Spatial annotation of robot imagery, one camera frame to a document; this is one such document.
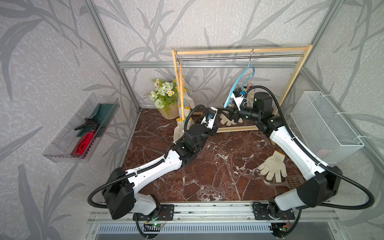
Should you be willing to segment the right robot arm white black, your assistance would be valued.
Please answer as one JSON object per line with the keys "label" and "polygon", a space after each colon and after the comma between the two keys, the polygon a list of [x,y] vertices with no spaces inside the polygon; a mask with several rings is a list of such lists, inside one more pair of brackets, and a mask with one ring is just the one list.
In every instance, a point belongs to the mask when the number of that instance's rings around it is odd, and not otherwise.
{"label": "right robot arm white black", "polygon": [[[270,205],[275,211],[316,206],[344,210],[363,210],[371,207],[375,202],[374,195],[363,185],[345,177],[338,167],[330,167],[313,154],[295,136],[283,115],[273,115],[272,104],[278,102],[274,94],[266,87],[260,88],[262,91],[255,93],[253,107],[249,108],[247,96],[250,91],[232,87],[221,113],[234,122],[239,119],[254,121],[258,129],[288,155],[306,180],[299,187],[271,199]],[[328,204],[326,201],[337,194],[341,181],[363,191],[368,200],[356,206]]]}

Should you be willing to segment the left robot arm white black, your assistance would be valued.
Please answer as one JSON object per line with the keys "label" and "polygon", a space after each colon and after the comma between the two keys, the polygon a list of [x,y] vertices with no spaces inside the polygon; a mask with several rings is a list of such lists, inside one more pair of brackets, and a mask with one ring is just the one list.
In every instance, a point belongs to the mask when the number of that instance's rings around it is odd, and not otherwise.
{"label": "left robot arm white black", "polygon": [[158,216],[161,205],[152,195],[143,195],[140,190],[154,180],[178,170],[195,160],[209,138],[216,134],[219,125],[219,110],[198,105],[203,115],[174,142],[161,157],[137,168],[112,171],[107,182],[93,190],[87,202],[90,206],[108,209],[112,219],[117,220],[128,213]]}

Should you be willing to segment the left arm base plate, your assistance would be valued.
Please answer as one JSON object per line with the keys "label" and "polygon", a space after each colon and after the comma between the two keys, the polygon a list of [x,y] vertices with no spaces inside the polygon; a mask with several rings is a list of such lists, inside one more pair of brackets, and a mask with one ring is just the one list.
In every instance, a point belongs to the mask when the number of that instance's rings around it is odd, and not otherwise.
{"label": "left arm base plate", "polygon": [[175,205],[161,204],[149,215],[134,214],[134,221],[172,221],[175,213]]}

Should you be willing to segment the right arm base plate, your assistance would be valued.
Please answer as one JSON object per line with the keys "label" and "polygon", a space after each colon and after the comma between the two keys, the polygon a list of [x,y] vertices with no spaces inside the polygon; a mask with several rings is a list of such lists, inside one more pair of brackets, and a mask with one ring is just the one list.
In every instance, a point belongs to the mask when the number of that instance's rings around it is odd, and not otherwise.
{"label": "right arm base plate", "polygon": [[264,204],[261,202],[254,202],[252,204],[253,214],[255,220],[295,220],[295,214],[292,209],[282,211],[274,204]]}

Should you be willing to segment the white glove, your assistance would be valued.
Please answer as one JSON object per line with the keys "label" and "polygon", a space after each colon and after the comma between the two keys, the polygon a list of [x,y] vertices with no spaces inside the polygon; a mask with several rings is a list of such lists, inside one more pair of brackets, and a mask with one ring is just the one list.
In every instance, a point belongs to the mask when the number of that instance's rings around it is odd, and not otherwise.
{"label": "white glove", "polygon": [[195,108],[195,102],[194,100],[188,95],[187,90],[183,89],[183,96],[184,96],[184,104],[185,106],[189,107],[190,109]]}
{"label": "white glove", "polygon": [[[179,118],[177,118],[177,121],[181,122],[183,120],[182,119],[182,108],[181,108],[181,106],[178,106],[178,109],[179,109]],[[190,114],[190,112],[191,112],[191,108],[190,107],[184,107],[185,118]]]}
{"label": "white glove", "polygon": [[[174,129],[174,142],[179,140],[184,135],[184,121],[182,118],[177,118],[177,127]],[[194,124],[194,121],[192,119],[189,120],[187,124],[187,130],[190,129],[190,127]]]}
{"label": "white glove", "polygon": [[[188,85],[188,83],[185,81],[185,77],[182,76],[182,81],[183,81],[183,91],[184,91],[184,95],[188,95],[189,97],[192,96],[192,87],[190,85]],[[177,90],[178,89],[178,81],[177,79],[174,79],[173,80],[173,84],[175,86],[175,89]]]}
{"label": "white glove", "polygon": [[237,123],[243,123],[243,120],[240,118],[237,122],[234,120],[229,120],[224,114],[220,114],[220,123],[228,127],[236,125]]}
{"label": "white glove", "polygon": [[255,90],[249,91],[249,92],[247,93],[247,107],[250,107],[250,108],[253,107],[253,103],[254,103],[254,94],[255,94]]}
{"label": "white glove", "polygon": [[274,151],[272,156],[268,157],[261,165],[258,166],[258,170],[262,176],[266,177],[267,181],[272,181],[273,178],[275,178],[276,183],[281,183],[282,178],[287,177],[284,160],[284,154]]}

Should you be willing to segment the orange clip hanger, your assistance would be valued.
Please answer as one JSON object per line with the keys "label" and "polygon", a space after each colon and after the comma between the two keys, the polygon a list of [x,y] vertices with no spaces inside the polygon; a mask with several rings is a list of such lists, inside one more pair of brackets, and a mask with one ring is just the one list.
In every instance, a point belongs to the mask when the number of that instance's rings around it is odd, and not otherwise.
{"label": "orange clip hanger", "polygon": [[184,106],[184,87],[183,87],[183,76],[182,76],[182,65],[180,61],[177,61],[177,80],[178,80],[178,88],[179,88],[179,99],[181,106],[181,118],[185,120],[185,106]]}

